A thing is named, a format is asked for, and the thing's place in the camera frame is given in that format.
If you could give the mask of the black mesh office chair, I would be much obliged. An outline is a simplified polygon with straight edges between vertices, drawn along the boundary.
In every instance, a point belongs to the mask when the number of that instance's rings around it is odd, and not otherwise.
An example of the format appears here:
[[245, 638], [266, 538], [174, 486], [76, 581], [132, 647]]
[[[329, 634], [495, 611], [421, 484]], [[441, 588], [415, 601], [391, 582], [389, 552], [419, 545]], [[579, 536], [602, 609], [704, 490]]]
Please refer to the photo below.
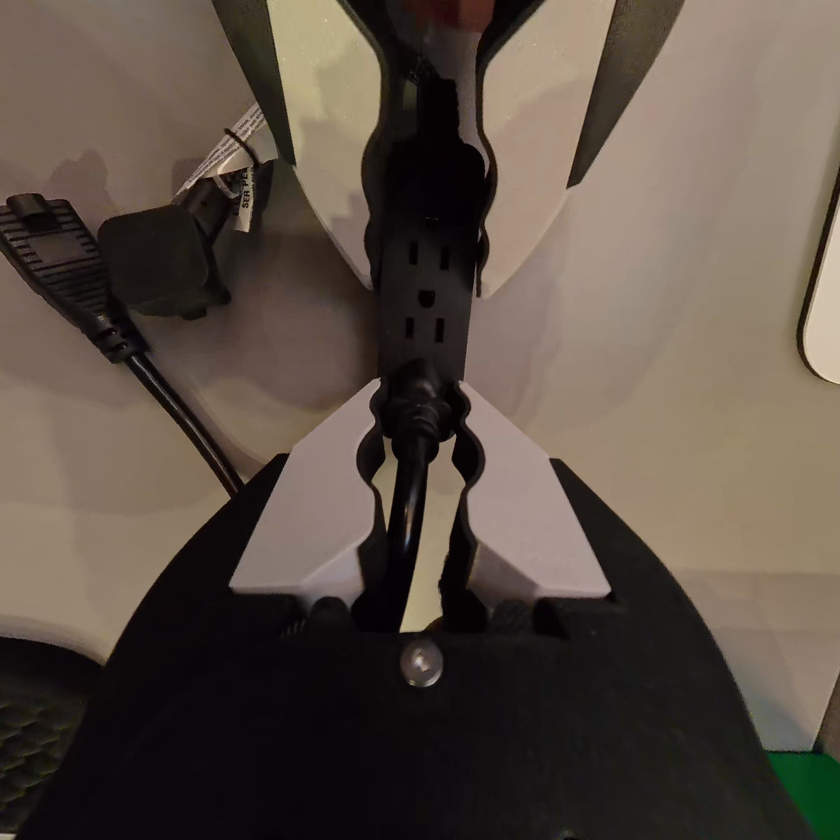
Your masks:
[[101, 672], [77, 651], [2, 637], [2, 837], [19, 831], [58, 771]]

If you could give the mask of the black cable ribbed plug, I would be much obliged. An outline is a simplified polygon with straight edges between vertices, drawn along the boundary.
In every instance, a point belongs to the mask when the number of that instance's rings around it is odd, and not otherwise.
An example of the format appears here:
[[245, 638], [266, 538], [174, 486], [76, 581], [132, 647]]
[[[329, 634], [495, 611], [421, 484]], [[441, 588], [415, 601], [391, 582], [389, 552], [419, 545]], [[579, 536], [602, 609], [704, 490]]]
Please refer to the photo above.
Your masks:
[[8, 197], [1, 209], [1, 249], [35, 293], [110, 363], [134, 375], [187, 436], [228, 495], [235, 496], [243, 480], [150, 360], [151, 347], [112, 292], [96, 239], [73, 206], [38, 193]]

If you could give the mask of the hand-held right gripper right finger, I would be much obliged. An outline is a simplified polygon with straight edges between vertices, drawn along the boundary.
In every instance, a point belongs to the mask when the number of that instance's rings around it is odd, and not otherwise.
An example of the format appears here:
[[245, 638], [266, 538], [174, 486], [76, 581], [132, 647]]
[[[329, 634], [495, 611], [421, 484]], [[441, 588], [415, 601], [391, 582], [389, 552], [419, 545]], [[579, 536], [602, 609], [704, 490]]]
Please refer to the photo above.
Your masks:
[[601, 599], [609, 585], [582, 525], [540, 446], [465, 382], [465, 430], [479, 447], [465, 488], [475, 544], [465, 588], [480, 601]]

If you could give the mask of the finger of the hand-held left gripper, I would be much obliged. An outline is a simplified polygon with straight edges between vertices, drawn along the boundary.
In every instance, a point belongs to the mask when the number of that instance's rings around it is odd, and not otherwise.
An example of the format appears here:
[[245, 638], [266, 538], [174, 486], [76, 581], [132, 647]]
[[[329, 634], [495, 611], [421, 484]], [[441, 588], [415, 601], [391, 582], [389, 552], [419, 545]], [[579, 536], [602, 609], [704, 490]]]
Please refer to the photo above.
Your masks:
[[615, 5], [494, 4], [476, 60], [476, 120], [490, 158], [482, 298], [513, 278], [565, 204]]
[[345, 2], [268, 1], [295, 172], [316, 218], [368, 290], [362, 162], [380, 117], [382, 69]]

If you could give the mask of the black power strip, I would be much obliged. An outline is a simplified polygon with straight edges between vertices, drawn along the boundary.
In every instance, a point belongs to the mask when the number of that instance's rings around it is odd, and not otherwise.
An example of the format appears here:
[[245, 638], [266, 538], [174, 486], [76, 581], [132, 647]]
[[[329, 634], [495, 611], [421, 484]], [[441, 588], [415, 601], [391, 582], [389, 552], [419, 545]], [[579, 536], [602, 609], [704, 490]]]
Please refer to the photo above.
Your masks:
[[364, 150], [365, 253], [377, 303], [377, 367], [393, 378], [425, 361], [445, 384], [466, 371], [487, 204], [482, 153], [459, 133], [456, 82], [421, 58], [383, 82]]

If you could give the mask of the black braided cord plug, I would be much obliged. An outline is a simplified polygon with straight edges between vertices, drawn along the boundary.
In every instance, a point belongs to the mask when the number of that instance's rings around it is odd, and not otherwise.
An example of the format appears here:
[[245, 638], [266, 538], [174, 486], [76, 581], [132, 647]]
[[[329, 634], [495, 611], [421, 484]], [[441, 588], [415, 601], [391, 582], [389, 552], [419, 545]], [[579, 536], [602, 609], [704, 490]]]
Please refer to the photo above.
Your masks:
[[228, 305], [217, 242], [255, 225], [278, 156], [255, 103], [224, 130], [168, 204], [103, 222], [98, 242], [116, 297], [144, 316], [184, 320]]

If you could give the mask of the white flat stand base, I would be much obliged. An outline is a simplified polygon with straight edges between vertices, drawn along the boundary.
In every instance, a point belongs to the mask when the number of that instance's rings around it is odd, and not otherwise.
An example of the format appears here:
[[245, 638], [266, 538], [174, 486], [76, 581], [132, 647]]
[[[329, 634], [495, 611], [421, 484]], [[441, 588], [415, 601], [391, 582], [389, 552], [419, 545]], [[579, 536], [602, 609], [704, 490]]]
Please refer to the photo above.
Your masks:
[[805, 367], [839, 385], [839, 175], [836, 176], [815, 252], [796, 344]]

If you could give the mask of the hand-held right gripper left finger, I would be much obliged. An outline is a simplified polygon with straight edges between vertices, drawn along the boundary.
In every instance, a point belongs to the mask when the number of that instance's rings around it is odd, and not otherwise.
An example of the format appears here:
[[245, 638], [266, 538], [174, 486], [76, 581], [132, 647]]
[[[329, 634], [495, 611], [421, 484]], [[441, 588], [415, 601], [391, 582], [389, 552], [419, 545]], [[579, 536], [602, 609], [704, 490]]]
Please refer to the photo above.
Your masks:
[[241, 594], [357, 601], [382, 581], [386, 535], [373, 479], [385, 461], [373, 379], [290, 452], [230, 580]]

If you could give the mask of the green storage bin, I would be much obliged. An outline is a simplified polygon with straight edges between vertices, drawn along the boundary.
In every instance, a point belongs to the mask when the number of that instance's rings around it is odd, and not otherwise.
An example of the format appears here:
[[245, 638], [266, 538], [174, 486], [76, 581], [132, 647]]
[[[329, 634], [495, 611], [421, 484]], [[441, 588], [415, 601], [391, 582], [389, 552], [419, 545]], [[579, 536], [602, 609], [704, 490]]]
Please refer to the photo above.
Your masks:
[[767, 752], [774, 771], [819, 839], [839, 838], [839, 763], [824, 752]]

